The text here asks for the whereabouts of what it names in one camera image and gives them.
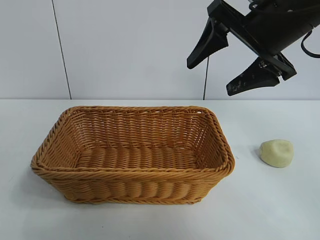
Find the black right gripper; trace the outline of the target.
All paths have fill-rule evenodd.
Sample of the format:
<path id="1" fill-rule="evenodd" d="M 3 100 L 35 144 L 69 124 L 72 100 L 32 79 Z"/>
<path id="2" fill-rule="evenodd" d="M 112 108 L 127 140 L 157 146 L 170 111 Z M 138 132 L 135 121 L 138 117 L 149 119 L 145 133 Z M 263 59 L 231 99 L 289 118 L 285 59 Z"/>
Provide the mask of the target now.
<path id="1" fill-rule="evenodd" d="M 296 75 L 282 51 L 320 24 L 318 0 L 254 0 L 250 12 L 243 15 L 224 0 L 207 7 L 210 17 L 193 51 L 187 68 L 229 46 L 230 31 L 258 57 L 240 75 L 226 85 L 229 96 L 253 89 L 275 87 Z"/>

